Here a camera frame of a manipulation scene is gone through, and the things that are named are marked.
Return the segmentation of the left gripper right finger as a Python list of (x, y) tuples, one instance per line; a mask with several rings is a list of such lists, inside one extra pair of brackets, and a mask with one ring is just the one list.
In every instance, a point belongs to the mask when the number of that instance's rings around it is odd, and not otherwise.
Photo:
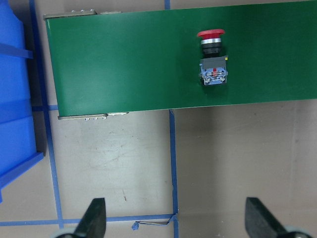
[(288, 232), (256, 197), (247, 197), (245, 229), (250, 238), (281, 238)]

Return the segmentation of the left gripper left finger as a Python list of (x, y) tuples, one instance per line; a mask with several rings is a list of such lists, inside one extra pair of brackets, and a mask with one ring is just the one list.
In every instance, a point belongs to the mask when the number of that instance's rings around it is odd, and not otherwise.
[(106, 233), (106, 203), (104, 198), (94, 198), (76, 227), (75, 238), (103, 238)]

